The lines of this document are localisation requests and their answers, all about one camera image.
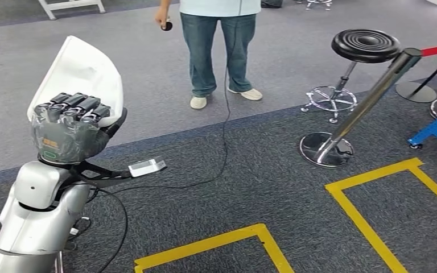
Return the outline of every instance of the black cable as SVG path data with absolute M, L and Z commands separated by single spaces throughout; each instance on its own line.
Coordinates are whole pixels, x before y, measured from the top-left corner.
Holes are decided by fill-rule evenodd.
M 94 191 L 93 195 L 91 195 L 91 197 L 88 198 L 88 200 L 86 201 L 86 204 L 93 201 L 96 198 L 96 196 L 98 196 L 98 193 L 100 192 L 100 191 L 98 191 L 98 188 L 92 188 L 91 190 Z
M 242 12 L 242 0 L 240 0 L 240 7 L 239 7 L 239 11 L 238 11 L 238 16 L 240 16 L 241 12 Z M 232 114 L 232 112 L 230 110 L 229 98 L 227 96 L 227 75 L 228 75 L 228 67 L 229 67 L 230 58 L 232 57 L 233 52 L 235 51 L 235 47 L 236 47 L 236 43 L 237 43 L 237 28 L 238 28 L 238 19 L 236 20 L 236 25 L 235 25 L 235 29 L 234 29 L 234 42 L 233 42 L 233 45 L 232 45 L 232 50 L 230 51 L 230 56 L 228 56 L 227 62 L 226 62 L 226 66 L 225 66 L 224 94 L 225 94 L 225 102 L 226 102 L 226 106 L 227 106 L 227 119 L 225 119 L 225 121 L 222 123 L 222 142 L 223 142 L 223 147 L 224 147 L 224 161 L 222 163 L 222 167 L 220 168 L 220 171 L 212 179 L 209 179 L 207 181 L 202 181 L 202 182 L 194 183 L 194 184 L 190 184 L 190 185 L 186 185 L 186 186 L 183 186 L 183 187 L 147 186 L 147 185 L 145 185 L 145 186 L 138 186 L 138 187 L 131 187 L 131 188 L 122 189 L 122 190 L 116 191 L 114 193 L 110 193 L 110 192 L 105 191 L 105 190 L 100 189 L 100 188 L 95 188 L 93 195 L 88 199 L 88 201 L 86 203 L 91 202 L 96 197 L 98 197 L 97 196 L 98 192 L 103 192 L 103 193 L 105 193 L 105 194 L 107 194 L 109 196 L 112 196 L 115 200 L 117 200 L 119 202 L 121 208 L 123 209 L 123 213 L 124 213 L 124 216 L 125 216 L 125 230 L 123 231 L 123 236 L 122 236 L 121 241 L 119 243 L 118 249 L 115 251 L 113 256 L 107 261 L 107 263 L 104 264 L 100 268 L 98 273 L 102 273 L 106 269 L 106 267 L 108 265 L 110 265 L 110 263 L 114 260 L 114 258 L 116 258 L 116 256 L 118 255 L 119 251 L 121 250 L 121 247 L 123 246 L 123 244 L 125 242 L 125 238 L 126 238 L 126 235 L 128 233 L 128 213 L 126 212 L 126 208 L 125 208 L 123 202 L 118 197 L 115 196 L 116 193 L 123 192 L 123 191 L 129 191 L 129 190 L 132 190 L 132 189 L 138 189 L 138 188 L 185 189 L 185 188 L 195 187 L 195 186 L 198 186 L 198 185 L 202 185 L 202 184 L 213 182 L 216 179 L 218 179 L 219 177 L 221 177 L 222 174 L 224 173 L 225 167 L 227 165 L 228 156 L 229 156 L 228 144 L 227 144 L 226 136 L 225 136 L 225 127 L 227 125 L 227 122 L 230 120 L 230 116 Z
M 240 0 L 240 6 L 239 6 L 239 10 L 238 10 L 238 15 L 237 16 L 240 16 L 241 13 L 242 13 L 242 0 Z M 228 147 L 228 143 L 227 143 L 226 136 L 225 136 L 225 127 L 227 126 L 227 123 L 230 120 L 230 116 L 232 115 L 232 112 L 230 110 L 229 97 L 227 95 L 228 94 L 227 93 L 227 76 L 228 76 L 228 68 L 229 68 L 230 58 L 232 58 L 233 52 L 235 51 L 235 48 L 236 48 L 236 45 L 237 45 L 237 29 L 238 29 L 238 19 L 236 20 L 235 27 L 234 27 L 234 35 L 233 35 L 234 41 L 233 41 L 233 45 L 232 45 L 232 50 L 230 51 L 230 56 L 227 56 L 227 62 L 226 62 L 226 65 L 225 65 L 224 94 L 225 94 L 225 103 L 226 103 L 226 106 L 227 106 L 227 118 L 222 123 L 222 142 L 223 142 L 223 147 L 224 147 L 224 161 L 222 163 L 222 167 L 220 168 L 220 171 L 218 172 L 218 174 L 214 178 L 211 178 L 209 180 L 198 182 L 198 183 L 193 183 L 193 184 L 182 186 L 182 187 L 142 185 L 142 186 L 136 186 L 136 187 L 130 187 L 130 188 L 121 189 L 119 191 L 113 192 L 113 194 L 124 192 L 124 191 L 130 191 L 132 189 L 142 189 L 142 188 L 162 188 L 162 189 L 186 189 L 186 188 L 192 188 L 192 187 L 196 187 L 198 185 L 203 185 L 203 184 L 211 183 L 211 182 L 217 180 L 218 178 L 220 178 L 223 175 L 223 173 L 225 171 L 225 167 L 227 165 L 228 157 L 229 157 L 229 147 Z
M 123 236 L 121 237 L 121 241 L 119 242 L 118 248 L 116 249 L 116 251 L 113 253 L 113 255 L 108 259 L 108 261 L 101 266 L 101 268 L 98 270 L 98 273 L 102 273 L 108 265 L 111 264 L 111 262 L 114 260 L 114 258 L 116 258 L 116 256 L 118 255 L 119 251 L 121 250 L 121 247 L 123 246 L 123 244 L 125 243 L 125 239 L 126 239 L 126 235 L 128 233 L 128 212 L 126 212 L 126 208 L 125 205 L 123 204 L 123 202 L 116 197 L 113 193 L 105 191 L 104 189 L 99 189 L 97 188 L 96 191 L 98 192 L 103 192 L 108 196 L 111 196 L 112 198 L 114 198 L 116 201 L 118 201 L 119 205 L 121 206 L 122 210 L 123 210 L 123 216 L 125 219 L 125 228 L 123 231 Z

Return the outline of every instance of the white furniture leg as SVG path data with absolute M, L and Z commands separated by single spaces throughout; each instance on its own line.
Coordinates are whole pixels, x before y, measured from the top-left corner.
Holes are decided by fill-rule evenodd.
M 105 7 L 101 0 L 69 0 L 68 2 L 60 2 L 54 4 L 48 4 L 46 0 L 38 0 L 44 11 L 50 18 L 50 20 L 56 20 L 56 17 L 52 13 L 53 10 L 69 9 L 71 7 L 83 7 L 97 5 L 100 9 L 100 13 L 105 13 Z

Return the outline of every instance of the bar stool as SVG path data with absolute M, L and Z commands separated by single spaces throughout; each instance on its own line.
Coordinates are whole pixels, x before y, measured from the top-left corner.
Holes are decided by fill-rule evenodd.
M 332 0 L 307 0 L 306 10 L 311 10 L 312 5 L 325 5 L 325 10 L 331 10 Z
M 357 105 L 356 96 L 345 89 L 349 76 L 357 63 L 377 64 L 395 58 L 401 51 L 399 41 L 377 30 L 345 30 L 337 34 L 331 43 L 332 50 L 338 55 L 351 61 L 346 73 L 336 86 L 319 86 L 306 93 L 309 103 L 301 108 L 302 112 L 309 111 L 313 105 L 325 111 L 334 113 L 330 123 L 337 123 L 340 111 L 353 111 Z

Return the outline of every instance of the black stool seat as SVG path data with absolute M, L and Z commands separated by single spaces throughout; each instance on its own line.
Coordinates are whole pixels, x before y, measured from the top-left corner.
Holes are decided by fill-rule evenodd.
M 337 34 L 332 49 L 358 63 L 377 64 L 395 58 L 401 51 L 399 41 L 378 30 L 345 30 Z

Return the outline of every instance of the gray carpet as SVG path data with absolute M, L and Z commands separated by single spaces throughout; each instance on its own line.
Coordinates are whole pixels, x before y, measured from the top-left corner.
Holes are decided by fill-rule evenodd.
M 122 75 L 129 117 L 127 126 L 111 145 L 203 127 L 225 119 L 222 90 L 225 50 L 220 28 L 213 49 L 219 88 L 206 109 L 195 111 L 188 106 L 191 88 L 188 53 L 179 27 L 178 6 L 171 7 L 176 27 L 170 32 L 163 32 L 155 25 L 155 10 L 92 14 L 0 27 L 0 105 L 6 106 L 0 108 L 0 170 L 20 166 L 34 157 L 25 113 L 68 35 L 76 35 L 105 52 Z M 265 97 L 261 102 L 250 102 L 232 96 L 233 119 L 305 104 L 306 91 L 318 85 L 335 84 L 348 62 L 331 50 L 330 42 L 344 29 L 384 30 L 396 36 L 405 47 L 437 45 L 437 6 L 427 1 L 336 0 L 331 12 L 306 11 L 303 5 L 285 1 L 283 9 L 263 10 L 257 24 L 250 46 L 249 78 Z M 368 90 L 386 66 L 358 65 L 348 84 L 349 90 Z M 403 80 L 424 78 L 436 67 L 437 56 L 425 58 Z M 3 128 L 13 133 L 2 134 Z
M 431 86 L 437 90 L 437 78 Z M 413 157 L 425 163 L 420 168 L 437 182 L 437 139 L 428 139 L 422 150 L 412 150 L 406 142 L 431 122 L 428 105 L 389 92 L 347 136 L 356 157 L 339 169 L 314 167 L 296 151 L 304 134 L 336 127 L 328 117 L 294 107 L 231 121 L 228 165 L 219 179 L 185 190 L 119 193 L 130 214 L 130 234 L 108 272 L 132 272 L 134 259 L 259 222 L 267 225 L 297 273 L 390 272 L 324 185 Z M 188 185 L 219 171 L 224 155 L 220 135 L 220 125 L 213 125 L 128 143 L 109 148 L 94 162 L 119 169 L 155 155 L 166 159 L 165 171 L 112 191 Z M 0 172 L 0 207 L 15 172 Z M 437 197 L 418 179 L 398 173 L 345 193 L 409 272 L 437 272 Z M 68 272 L 96 272 L 114 251 L 123 228 L 119 206 L 109 197 L 86 206 L 85 215 L 93 225 L 77 240 L 78 251 L 66 254 Z M 259 242 L 250 238 L 146 272 L 276 269 Z
M 65 2 L 46 0 L 47 3 Z M 106 12 L 142 9 L 160 4 L 159 0 L 102 0 Z M 53 11 L 57 19 L 99 13 L 97 6 L 76 7 Z M 0 26 L 49 20 L 38 0 L 0 0 Z

